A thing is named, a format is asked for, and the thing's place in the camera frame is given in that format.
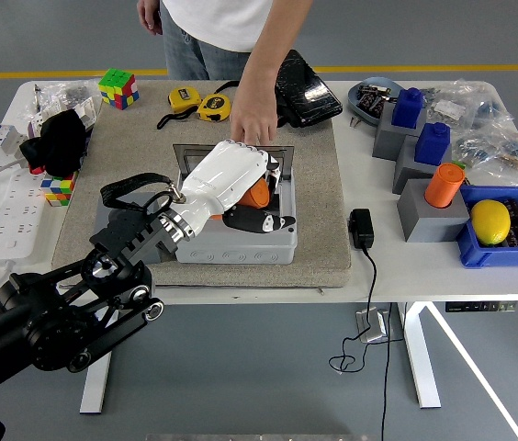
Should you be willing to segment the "person's left hand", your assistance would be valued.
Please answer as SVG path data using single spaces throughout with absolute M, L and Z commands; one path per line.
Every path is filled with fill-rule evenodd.
M 273 88 L 240 84 L 231 111 L 231 138 L 253 146 L 269 145 L 276 137 L 276 96 Z

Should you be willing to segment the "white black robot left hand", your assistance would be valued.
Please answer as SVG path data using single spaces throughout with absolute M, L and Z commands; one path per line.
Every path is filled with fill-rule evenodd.
M 247 190 L 265 175 L 279 178 L 279 162 L 269 153 L 244 143 L 219 142 L 184 180 L 186 201 L 173 203 L 175 219 L 183 221 L 185 235 L 195 237 L 213 216 L 230 228 L 270 233 L 296 223 L 292 216 L 277 216 L 240 203 Z

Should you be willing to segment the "person's right hand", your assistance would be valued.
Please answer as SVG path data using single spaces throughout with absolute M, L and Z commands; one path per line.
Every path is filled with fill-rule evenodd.
M 163 34 L 160 6 L 160 0 L 137 1 L 137 13 L 141 26 L 153 36 Z

